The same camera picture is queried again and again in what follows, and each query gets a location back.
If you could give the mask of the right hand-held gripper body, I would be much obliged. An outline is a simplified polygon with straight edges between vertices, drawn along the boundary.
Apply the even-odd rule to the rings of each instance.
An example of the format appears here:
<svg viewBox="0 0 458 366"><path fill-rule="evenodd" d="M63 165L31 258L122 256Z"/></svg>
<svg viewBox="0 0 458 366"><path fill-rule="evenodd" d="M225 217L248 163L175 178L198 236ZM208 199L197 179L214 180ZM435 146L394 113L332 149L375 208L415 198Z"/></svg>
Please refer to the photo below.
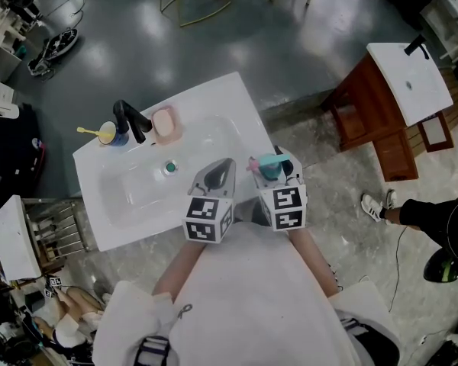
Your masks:
<svg viewBox="0 0 458 366"><path fill-rule="evenodd" d="M297 158L281 146L273 154L250 160L262 212L274 231L301 229L305 226L307 192L303 167Z"/></svg>

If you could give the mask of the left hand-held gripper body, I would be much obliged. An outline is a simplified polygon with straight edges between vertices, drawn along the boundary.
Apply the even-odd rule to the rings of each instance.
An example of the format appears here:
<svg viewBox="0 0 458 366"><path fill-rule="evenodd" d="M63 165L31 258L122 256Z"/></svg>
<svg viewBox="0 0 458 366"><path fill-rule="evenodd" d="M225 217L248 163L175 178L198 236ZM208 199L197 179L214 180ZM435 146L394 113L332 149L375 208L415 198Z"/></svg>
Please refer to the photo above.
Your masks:
<svg viewBox="0 0 458 366"><path fill-rule="evenodd" d="M182 219L187 240L213 244L222 241L234 222L236 167L232 158L224 158L195 175Z"/></svg>

